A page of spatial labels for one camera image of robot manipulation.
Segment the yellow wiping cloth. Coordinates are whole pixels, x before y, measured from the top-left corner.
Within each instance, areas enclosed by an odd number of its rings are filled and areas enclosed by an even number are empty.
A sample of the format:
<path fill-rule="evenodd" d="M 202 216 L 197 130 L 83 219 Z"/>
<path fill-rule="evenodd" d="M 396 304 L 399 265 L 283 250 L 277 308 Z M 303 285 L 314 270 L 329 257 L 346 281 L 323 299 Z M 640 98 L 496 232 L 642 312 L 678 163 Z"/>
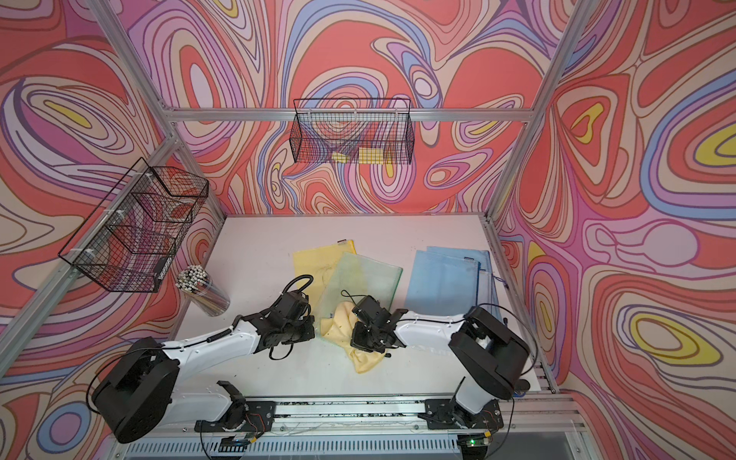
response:
<path fill-rule="evenodd" d="M 358 374 L 365 374 L 379 365 L 384 360 L 385 354 L 358 350 L 351 344 L 355 327 L 358 325 L 358 317 L 352 312 L 354 306 L 352 301 L 339 303 L 332 317 L 320 320 L 320 333 L 324 339 L 345 351 Z"/>

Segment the green zip document bag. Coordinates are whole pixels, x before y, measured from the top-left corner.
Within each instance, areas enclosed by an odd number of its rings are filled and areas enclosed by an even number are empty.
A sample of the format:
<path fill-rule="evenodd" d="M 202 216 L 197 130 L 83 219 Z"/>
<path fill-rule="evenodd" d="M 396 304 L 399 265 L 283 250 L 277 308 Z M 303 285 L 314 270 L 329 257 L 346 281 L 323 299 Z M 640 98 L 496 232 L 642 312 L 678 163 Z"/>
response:
<path fill-rule="evenodd" d="M 343 253 L 314 308 L 314 327 L 318 338 L 323 337 L 322 322 L 332 319 L 337 306 L 349 297 L 343 296 L 343 289 L 350 292 L 356 301 L 362 295 L 374 297 L 379 304 L 391 311 L 403 269 L 385 264 L 368 257 Z"/>

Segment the yellow document bag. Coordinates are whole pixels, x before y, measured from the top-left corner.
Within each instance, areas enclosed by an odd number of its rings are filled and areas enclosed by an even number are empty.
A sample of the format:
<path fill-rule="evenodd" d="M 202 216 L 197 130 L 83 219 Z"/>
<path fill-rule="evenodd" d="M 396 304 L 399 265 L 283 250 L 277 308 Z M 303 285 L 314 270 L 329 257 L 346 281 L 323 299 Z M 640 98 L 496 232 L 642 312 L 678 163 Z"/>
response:
<path fill-rule="evenodd" d="M 312 306 L 319 302 L 337 264 L 346 253 L 356 254 L 355 243 L 352 240 L 343 240 L 334 245 L 297 251 L 293 254 L 295 274 L 310 274 L 314 278 L 312 285 L 305 289 Z"/>

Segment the light blue mesh document bag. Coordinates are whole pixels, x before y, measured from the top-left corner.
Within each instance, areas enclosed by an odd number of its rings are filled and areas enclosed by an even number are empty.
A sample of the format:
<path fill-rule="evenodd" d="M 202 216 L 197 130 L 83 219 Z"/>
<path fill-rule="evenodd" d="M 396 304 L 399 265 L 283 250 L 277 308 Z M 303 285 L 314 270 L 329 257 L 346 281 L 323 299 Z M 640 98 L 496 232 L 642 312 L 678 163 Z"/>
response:
<path fill-rule="evenodd" d="M 494 273 L 491 254 L 487 250 L 429 246 L 427 252 L 439 256 L 443 266 L 438 279 L 439 305 L 431 307 L 431 314 L 465 314 L 477 305 L 478 272 L 481 269 L 494 274 L 497 292 L 499 287 L 506 287 Z"/>

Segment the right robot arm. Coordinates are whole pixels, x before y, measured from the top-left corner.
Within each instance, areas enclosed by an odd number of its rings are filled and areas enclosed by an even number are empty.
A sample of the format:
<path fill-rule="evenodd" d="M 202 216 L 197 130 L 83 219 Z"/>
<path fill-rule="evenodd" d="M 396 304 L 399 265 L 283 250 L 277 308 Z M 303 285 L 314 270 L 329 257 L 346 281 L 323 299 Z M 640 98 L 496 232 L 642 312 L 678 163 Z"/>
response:
<path fill-rule="evenodd" d="M 415 348 L 454 356 L 470 378 L 462 379 L 449 399 L 425 400 L 419 417 L 430 430 L 504 427 L 500 400 L 511 401 L 531 389 L 523 376 L 534 368 L 529 345 L 503 320 L 493 316 L 490 303 L 471 307 L 465 314 L 438 316 L 413 310 L 383 308 L 372 296 L 352 308 L 358 322 L 351 345 L 363 352 L 383 353 Z"/>

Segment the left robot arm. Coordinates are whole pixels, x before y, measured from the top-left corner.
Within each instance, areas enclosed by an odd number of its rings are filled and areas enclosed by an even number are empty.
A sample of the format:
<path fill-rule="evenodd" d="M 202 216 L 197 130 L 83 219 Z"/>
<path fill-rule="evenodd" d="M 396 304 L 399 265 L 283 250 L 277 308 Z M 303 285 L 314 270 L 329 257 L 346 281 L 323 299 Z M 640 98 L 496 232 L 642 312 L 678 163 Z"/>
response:
<path fill-rule="evenodd" d="M 230 381 L 213 390 L 181 392 L 179 384 L 236 358 L 279 346 L 293 348 L 315 337 L 314 316 L 306 289 L 314 278 L 292 279 L 277 299 L 255 314 L 239 315 L 220 331 L 188 339 L 135 341 L 105 365 L 88 385 L 85 404 L 100 415 L 121 444 L 137 441 L 157 427 L 194 423 L 198 433 L 270 430 L 264 404 L 251 406 Z"/>

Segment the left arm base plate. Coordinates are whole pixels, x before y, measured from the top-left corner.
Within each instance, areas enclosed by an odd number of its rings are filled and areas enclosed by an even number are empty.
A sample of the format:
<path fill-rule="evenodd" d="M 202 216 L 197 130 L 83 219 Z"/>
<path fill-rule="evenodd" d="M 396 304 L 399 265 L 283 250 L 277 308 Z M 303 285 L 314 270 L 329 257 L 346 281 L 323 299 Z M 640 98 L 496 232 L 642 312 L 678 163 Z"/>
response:
<path fill-rule="evenodd" d="M 197 433 L 244 432 L 263 434 L 271 431 L 276 402 L 232 402 L 220 418 L 214 421 L 196 421 Z"/>

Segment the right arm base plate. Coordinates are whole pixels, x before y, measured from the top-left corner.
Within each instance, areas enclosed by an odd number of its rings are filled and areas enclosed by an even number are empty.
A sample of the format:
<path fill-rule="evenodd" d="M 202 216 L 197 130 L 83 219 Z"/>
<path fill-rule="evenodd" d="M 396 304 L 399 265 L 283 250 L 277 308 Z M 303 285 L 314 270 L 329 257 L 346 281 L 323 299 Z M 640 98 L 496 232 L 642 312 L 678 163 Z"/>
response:
<path fill-rule="evenodd" d="M 430 430 L 483 429 L 495 433 L 504 427 L 498 400 L 487 402 L 477 413 L 471 413 L 451 399 L 425 400 L 425 411 L 418 417 Z"/>

